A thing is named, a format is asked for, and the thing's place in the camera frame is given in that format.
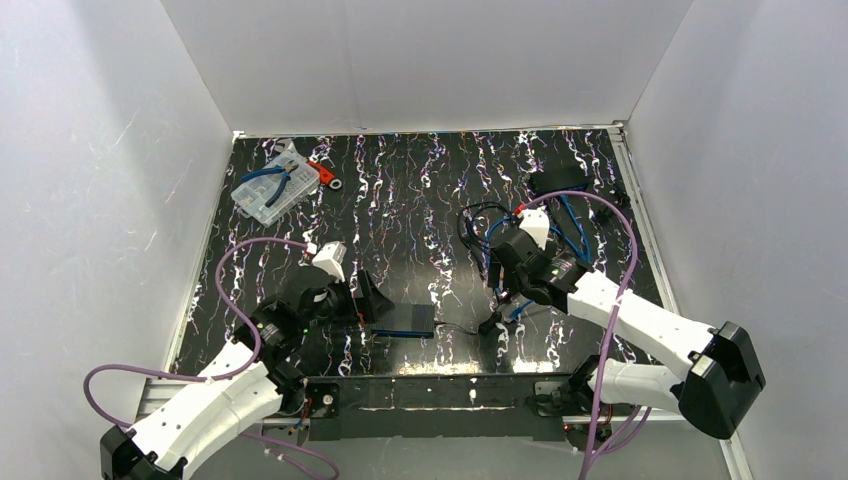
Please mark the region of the grey ribbed network switch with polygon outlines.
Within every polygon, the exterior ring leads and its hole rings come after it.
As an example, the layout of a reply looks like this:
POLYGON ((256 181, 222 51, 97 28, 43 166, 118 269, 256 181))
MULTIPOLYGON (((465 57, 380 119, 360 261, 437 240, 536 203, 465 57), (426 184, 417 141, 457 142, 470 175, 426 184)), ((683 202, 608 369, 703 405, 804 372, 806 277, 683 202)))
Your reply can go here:
POLYGON ((585 190, 589 183, 588 176, 578 166, 546 167, 529 175, 527 187, 532 193, 543 195, 561 190, 585 190))

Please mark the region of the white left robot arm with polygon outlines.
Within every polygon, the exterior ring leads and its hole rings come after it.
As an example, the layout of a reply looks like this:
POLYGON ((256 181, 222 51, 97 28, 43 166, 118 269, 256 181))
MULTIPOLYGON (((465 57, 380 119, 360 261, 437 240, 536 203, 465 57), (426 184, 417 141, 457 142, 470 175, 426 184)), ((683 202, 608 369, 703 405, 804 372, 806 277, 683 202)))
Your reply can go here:
POLYGON ((105 479, 188 479, 223 446, 276 414, 305 419, 332 411, 338 396, 310 386, 290 357, 315 327, 377 322, 395 308, 370 273, 358 270, 358 293, 315 268, 258 304, 203 371, 135 424, 100 439, 105 479))

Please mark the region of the black switch with blue ports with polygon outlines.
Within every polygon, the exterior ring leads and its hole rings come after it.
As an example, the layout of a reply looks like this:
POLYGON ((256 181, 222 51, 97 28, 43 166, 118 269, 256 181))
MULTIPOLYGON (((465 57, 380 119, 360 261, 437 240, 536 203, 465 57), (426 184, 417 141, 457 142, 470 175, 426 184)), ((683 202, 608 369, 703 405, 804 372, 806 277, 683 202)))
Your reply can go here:
POLYGON ((429 304, 398 304, 381 314, 371 328, 376 336, 430 339, 435 333, 436 308, 429 304))

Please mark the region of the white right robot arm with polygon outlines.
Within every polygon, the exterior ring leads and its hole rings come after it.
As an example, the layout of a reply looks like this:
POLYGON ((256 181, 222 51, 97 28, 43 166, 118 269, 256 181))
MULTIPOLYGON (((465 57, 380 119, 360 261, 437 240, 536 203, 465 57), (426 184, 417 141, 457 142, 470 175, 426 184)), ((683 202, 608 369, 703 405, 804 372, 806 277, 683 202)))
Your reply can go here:
POLYGON ((592 355, 567 383, 543 394, 550 404, 589 413, 593 398, 681 415, 702 433, 727 440, 764 390, 766 379, 749 333, 727 321, 716 328, 621 291, 604 273, 564 252, 551 256, 514 228, 491 250, 506 290, 605 327, 655 359, 655 364, 602 361, 592 355))

